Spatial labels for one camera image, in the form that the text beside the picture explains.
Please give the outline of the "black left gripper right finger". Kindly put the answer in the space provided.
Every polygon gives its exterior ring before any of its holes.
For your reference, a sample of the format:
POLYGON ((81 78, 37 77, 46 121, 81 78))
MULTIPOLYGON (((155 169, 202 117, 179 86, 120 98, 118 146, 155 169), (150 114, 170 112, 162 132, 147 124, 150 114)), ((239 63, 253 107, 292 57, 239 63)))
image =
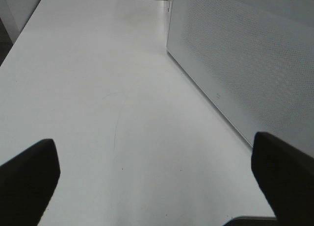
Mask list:
POLYGON ((314 159, 267 132, 255 134, 251 170, 282 226, 314 224, 314 159))

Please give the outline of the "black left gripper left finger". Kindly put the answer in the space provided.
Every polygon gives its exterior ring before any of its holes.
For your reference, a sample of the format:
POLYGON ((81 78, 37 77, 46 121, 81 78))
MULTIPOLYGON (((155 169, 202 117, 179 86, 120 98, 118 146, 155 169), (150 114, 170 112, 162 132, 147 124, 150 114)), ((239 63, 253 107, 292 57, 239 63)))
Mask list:
POLYGON ((43 139, 0 167, 0 224, 39 224, 58 184, 60 165, 53 139, 43 139))

